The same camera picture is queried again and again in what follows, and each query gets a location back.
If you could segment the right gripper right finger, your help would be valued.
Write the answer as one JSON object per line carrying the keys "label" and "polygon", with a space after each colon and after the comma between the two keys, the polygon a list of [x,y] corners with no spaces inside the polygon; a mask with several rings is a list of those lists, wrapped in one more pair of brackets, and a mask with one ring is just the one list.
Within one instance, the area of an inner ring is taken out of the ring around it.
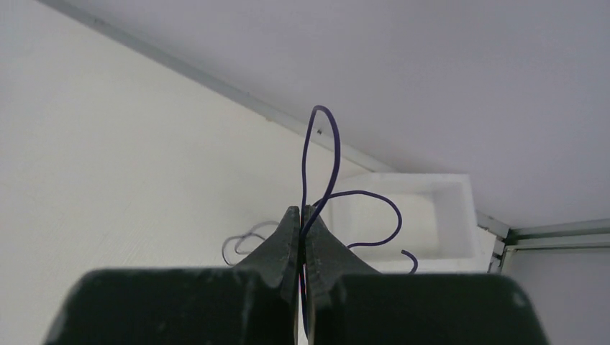
{"label": "right gripper right finger", "polygon": [[547,344],[527,294],[483,274],[383,274],[329,232],[314,209],[303,240],[310,344]]}

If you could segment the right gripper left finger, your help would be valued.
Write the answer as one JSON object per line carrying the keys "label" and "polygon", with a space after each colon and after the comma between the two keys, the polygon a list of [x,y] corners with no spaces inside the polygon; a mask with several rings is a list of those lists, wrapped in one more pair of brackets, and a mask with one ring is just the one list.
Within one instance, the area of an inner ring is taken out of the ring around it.
{"label": "right gripper left finger", "polygon": [[295,344],[299,209],[234,267],[93,270],[46,344]]}

